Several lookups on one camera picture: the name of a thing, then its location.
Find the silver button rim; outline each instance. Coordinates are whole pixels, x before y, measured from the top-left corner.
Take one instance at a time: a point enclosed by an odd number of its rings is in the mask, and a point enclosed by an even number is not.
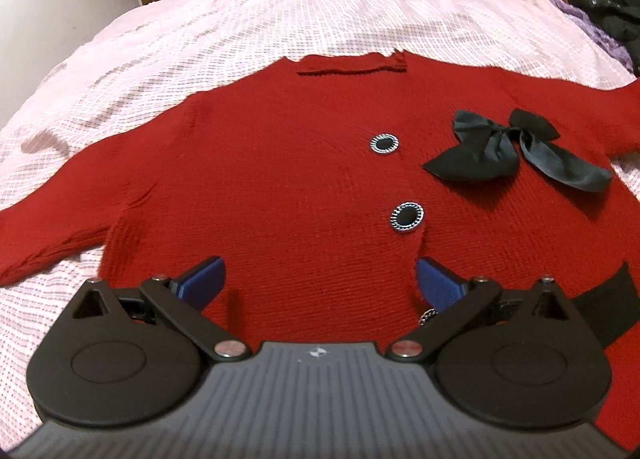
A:
[[[398,222],[398,216],[401,213],[401,211],[404,210],[405,208],[414,208],[418,211],[415,221],[409,225],[403,225]],[[396,207],[396,209],[391,213],[390,221],[391,221],[391,226],[395,231],[406,233],[406,232],[411,232],[415,230],[418,227],[418,225],[422,222],[423,219],[424,219],[424,208],[422,208],[422,206],[420,206],[418,203],[408,201],[408,202],[399,204]]]
[[[379,149],[378,142],[382,140],[391,140],[391,147],[389,147],[388,149]],[[400,140],[398,140],[398,138],[396,138],[393,134],[379,134],[377,136],[374,136],[373,139],[369,142],[369,147],[376,154],[391,154],[392,152],[398,150],[398,147],[400,147]]]

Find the sweater collar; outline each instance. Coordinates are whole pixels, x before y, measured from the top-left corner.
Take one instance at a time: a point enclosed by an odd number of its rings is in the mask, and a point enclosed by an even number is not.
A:
[[[368,53],[362,56],[308,55],[296,63],[296,72],[302,76],[322,74],[364,74],[374,71],[406,72],[407,64],[402,51],[390,56]]]

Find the purple fabric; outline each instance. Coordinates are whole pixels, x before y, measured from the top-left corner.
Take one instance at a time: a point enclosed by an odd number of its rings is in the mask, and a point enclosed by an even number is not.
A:
[[[604,51],[609,53],[613,58],[620,61],[620,64],[622,64],[626,70],[633,73],[634,66],[625,46],[620,44],[614,38],[611,38],[607,33],[603,32],[598,26],[591,22],[591,19],[580,8],[571,6],[571,4],[568,4],[563,0],[551,0],[551,2],[555,4],[555,6],[562,11],[562,13],[564,13],[571,22],[583,30],[593,42],[604,49]]]

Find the metal pin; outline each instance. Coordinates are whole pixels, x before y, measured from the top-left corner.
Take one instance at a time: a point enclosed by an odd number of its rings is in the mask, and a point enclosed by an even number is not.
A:
[[[391,352],[401,358],[414,358],[422,352],[422,346],[413,340],[399,340],[391,346]]]
[[[246,352],[246,345],[238,340],[223,340],[218,342],[213,350],[224,358],[238,358]]]

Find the black device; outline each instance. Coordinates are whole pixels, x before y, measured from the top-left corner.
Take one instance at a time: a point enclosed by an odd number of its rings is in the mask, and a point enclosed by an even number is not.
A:
[[[199,311],[212,257],[137,288],[90,279],[33,355],[43,425],[14,459],[623,459],[593,421],[603,347],[551,277],[528,291],[462,280],[447,309],[381,353],[373,343],[263,343]]]

